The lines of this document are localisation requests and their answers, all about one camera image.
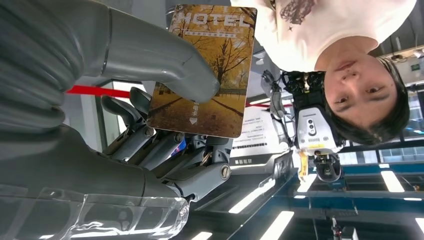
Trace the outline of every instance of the woman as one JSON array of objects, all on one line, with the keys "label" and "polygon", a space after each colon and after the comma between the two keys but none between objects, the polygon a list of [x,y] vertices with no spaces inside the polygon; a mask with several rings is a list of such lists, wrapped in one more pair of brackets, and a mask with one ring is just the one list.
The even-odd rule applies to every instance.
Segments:
[{"label": "woman", "polygon": [[372,145],[409,120],[394,64],[368,53],[396,31],[416,0],[231,0],[257,9],[255,37],[285,71],[325,71],[327,110],[338,131]]}]

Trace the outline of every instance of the ceiling light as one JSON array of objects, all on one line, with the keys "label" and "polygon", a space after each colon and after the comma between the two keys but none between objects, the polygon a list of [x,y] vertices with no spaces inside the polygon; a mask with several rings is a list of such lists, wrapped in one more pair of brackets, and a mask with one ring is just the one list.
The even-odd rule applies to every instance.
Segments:
[{"label": "ceiling light", "polygon": [[235,166],[229,166],[229,168],[231,170],[234,170],[234,169],[241,169],[241,168],[263,167],[265,165],[267,165],[267,164],[261,163],[261,164],[250,164],[250,165],[235,165]]},{"label": "ceiling light", "polygon": [[424,234],[424,218],[415,218],[416,223],[418,224],[419,228],[421,229],[422,233]]},{"label": "ceiling light", "polygon": [[300,186],[297,189],[297,192],[306,193],[309,190],[309,188],[311,187],[312,183],[315,181],[316,178],[317,178],[316,174],[309,174],[305,178],[305,181],[300,182]]},{"label": "ceiling light", "polygon": [[42,235],[40,236],[38,239],[50,239],[52,238],[54,235]]},{"label": "ceiling light", "polygon": [[207,231],[202,231],[199,234],[197,234],[195,237],[193,237],[191,240],[207,240],[212,236],[212,233]]},{"label": "ceiling light", "polygon": [[236,205],[234,205],[228,212],[230,214],[238,214],[243,209],[245,209],[249,204],[251,204],[255,199],[257,199],[260,195],[266,193],[276,184],[276,180],[270,178],[267,183],[263,186],[256,188],[249,195],[245,196],[241,201],[239,201]]},{"label": "ceiling light", "polygon": [[268,230],[263,234],[260,240],[278,240],[284,229],[289,224],[295,213],[292,211],[282,211],[269,226]]},{"label": "ceiling light", "polygon": [[402,187],[401,183],[399,182],[396,175],[393,173],[393,171],[381,171],[381,176],[384,179],[384,183],[391,193],[403,193],[405,192],[404,188]]},{"label": "ceiling light", "polygon": [[264,65],[264,59],[263,59],[263,58],[258,59],[258,60],[256,61],[256,65]]},{"label": "ceiling light", "polygon": [[257,101],[251,101],[250,104],[262,104],[262,103],[266,103],[266,102],[269,102],[269,101],[270,101],[269,98],[264,98],[264,99],[257,100]]},{"label": "ceiling light", "polygon": [[261,50],[261,51],[253,53],[252,55],[253,55],[253,57],[255,57],[257,59],[263,59],[267,55],[267,52],[265,50]]},{"label": "ceiling light", "polygon": [[403,200],[406,201],[421,201],[421,198],[415,198],[415,197],[405,197]]},{"label": "ceiling light", "polygon": [[379,164],[378,165],[381,169],[388,169],[388,168],[390,168],[390,165],[389,164],[387,164],[387,163],[382,163],[382,164]]},{"label": "ceiling light", "polygon": [[415,50],[413,51],[413,54],[415,55],[417,59],[419,59],[421,58],[421,56],[423,56],[423,51]]}]

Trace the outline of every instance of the fluorescent light strip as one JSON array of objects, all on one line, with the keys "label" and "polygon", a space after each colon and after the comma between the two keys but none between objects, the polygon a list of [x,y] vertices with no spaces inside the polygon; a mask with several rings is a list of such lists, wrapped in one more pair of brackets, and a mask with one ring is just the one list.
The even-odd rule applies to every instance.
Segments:
[{"label": "fluorescent light strip", "polygon": [[251,168],[251,167],[263,167],[265,165],[267,164],[261,163],[261,164],[250,164],[250,165],[239,165],[239,166],[235,165],[235,166],[230,166],[229,168],[233,170],[233,169],[242,169],[242,168]]},{"label": "fluorescent light strip", "polygon": [[38,239],[50,239],[52,238],[54,235],[42,235],[40,236]]},{"label": "fluorescent light strip", "polygon": [[264,98],[264,99],[261,99],[261,100],[251,101],[250,104],[261,104],[261,103],[269,102],[270,100],[271,99],[269,99],[269,98]]},{"label": "fluorescent light strip", "polygon": [[312,183],[315,181],[316,178],[317,178],[316,174],[309,174],[306,177],[305,181],[300,181],[300,186],[297,189],[297,192],[306,193],[309,190],[309,188],[311,187]]},{"label": "fluorescent light strip", "polygon": [[260,240],[278,240],[284,229],[289,224],[295,213],[293,211],[282,211],[269,226],[268,230],[263,234]]},{"label": "fluorescent light strip", "polygon": [[202,231],[199,234],[197,234],[195,237],[193,237],[191,240],[207,240],[212,236],[212,233],[207,231]]},{"label": "fluorescent light strip", "polygon": [[388,168],[390,168],[390,165],[389,164],[387,164],[387,163],[382,163],[382,164],[379,164],[378,165],[381,169],[388,169]]},{"label": "fluorescent light strip", "polygon": [[415,218],[416,223],[418,224],[419,228],[422,231],[422,234],[424,234],[424,218]]},{"label": "fluorescent light strip", "polygon": [[405,197],[403,200],[406,201],[421,201],[421,198],[415,198],[415,197]]},{"label": "fluorescent light strip", "polygon": [[234,205],[228,212],[230,214],[238,214],[243,209],[245,209],[249,204],[251,204],[255,199],[257,199],[260,195],[266,193],[276,184],[275,179],[270,179],[263,186],[256,188],[249,195],[245,196],[241,201],[239,201],[236,205]]},{"label": "fluorescent light strip", "polygon": [[398,178],[393,171],[381,171],[381,176],[384,179],[385,185],[391,193],[403,193],[405,192]]}]

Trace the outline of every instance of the cable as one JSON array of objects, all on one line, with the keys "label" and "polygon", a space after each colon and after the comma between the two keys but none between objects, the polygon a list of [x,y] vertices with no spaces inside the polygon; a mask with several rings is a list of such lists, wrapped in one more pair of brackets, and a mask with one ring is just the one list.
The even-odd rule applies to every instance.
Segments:
[{"label": "cable", "polygon": [[310,210],[310,214],[312,215],[312,222],[313,222],[313,229],[315,230],[315,237],[316,237],[316,240],[319,240],[318,239],[318,231],[317,231],[317,223],[315,222],[314,211],[312,211],[311,197],[308,196],[307,198],[309,200],[309,210]]},{"label": "cable", "polygon": [[393,47],[392,35],[390,35],[389,39],[390,39],[390,46],[391,46],[391,54],[392,54],[392,57],[394,58],[395,57],[395,48]]},{"label": "cable", "polygon": [[415,39],[415,50],[416,50],[418,46],[418,34],[415,33],[411,18],[408,16],[406,19],[408,20],[409,27],[411,28],[413,39]]}]

